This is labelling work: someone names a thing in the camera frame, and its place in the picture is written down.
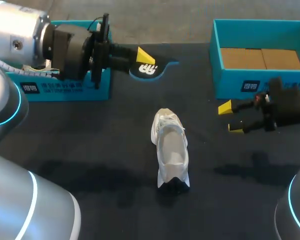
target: blue box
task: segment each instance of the blue box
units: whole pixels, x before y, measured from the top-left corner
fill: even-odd
[[[52,21],[53,24],[71,24],[88,28],[92,21],[68,20]],[[96,29],[95,22],[91,28]],[[55,78],[24,76],[13,72],[7,72],[9,77],[24,91],[29,102],[61,102],[61,101],[104,101],[110,97],[111,69],[102,71],[99,89],[95,89],[91,82],[91,73],[88,72],[84,81],[68,80],[60,81]]]
[[[217,99],[252,98],[276,77],[300,87],[300,70],[226,69],[221,48],[295,50],[300,61],[300,21],[215,19],[209,49]],[[244,91],[247,84],[256,87]]]

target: brown cardboard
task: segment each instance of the brown cardboard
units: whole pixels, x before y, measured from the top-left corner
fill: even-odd
[[[300,61],[296,51],[282,49],[262,49],[267,69],[300,70]]]
[[[226,69],[266,69],[261,49],[221,48]]]

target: white sneaker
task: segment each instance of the white sneaker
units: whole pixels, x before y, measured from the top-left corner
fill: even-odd
[[[156,145],[159,162],[158,188],[178,178],[190,187],[188,175],[188,141],[178,116],[168,108],[160,109],[151,129],[151,141]]]

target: white label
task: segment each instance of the white label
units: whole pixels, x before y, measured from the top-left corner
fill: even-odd
[[[139,67],[139,72],[143,73],[143,74],[147,74],[147,75],[153,75],[156,72],[157,68],[158,68],[158,66],[155,66],[155,65],[142,64]]]

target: metal cylinder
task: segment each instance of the metal cylinder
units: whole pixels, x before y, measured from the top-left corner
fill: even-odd
[[[279,240],[300,240],[300,171],[278,201],[274,225]]]
[[[0,69],[0,140],[25,119],[28,109],[24,92]]]
[[[0,59],[29,66],[44,63],[43,35],[49,23],[44,11],[0,1]]]
[[[80,227],[68,191],[0,157],[0,240],[77,240]]]

